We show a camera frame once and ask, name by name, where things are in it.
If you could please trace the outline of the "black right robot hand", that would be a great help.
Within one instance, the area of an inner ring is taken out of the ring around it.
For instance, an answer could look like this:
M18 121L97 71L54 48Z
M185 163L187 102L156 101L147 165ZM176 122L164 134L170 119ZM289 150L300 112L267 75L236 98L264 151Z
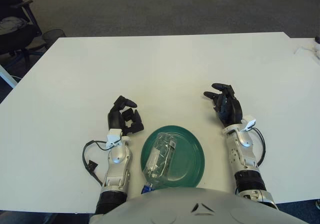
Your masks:
M213 101L213 108L224 127L240 124L243 118L240 102L235 97L231 85L214 83L212 88L220 91L214 93L206 91L204 96Z

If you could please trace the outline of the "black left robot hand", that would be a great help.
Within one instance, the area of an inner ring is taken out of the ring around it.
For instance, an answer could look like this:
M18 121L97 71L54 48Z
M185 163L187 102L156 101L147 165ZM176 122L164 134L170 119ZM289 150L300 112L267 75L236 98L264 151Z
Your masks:
M121 129L123 136L144 130L138 110L133 110L133 108L137 107L137 104L133 101L119 96L107 115L108 128Z

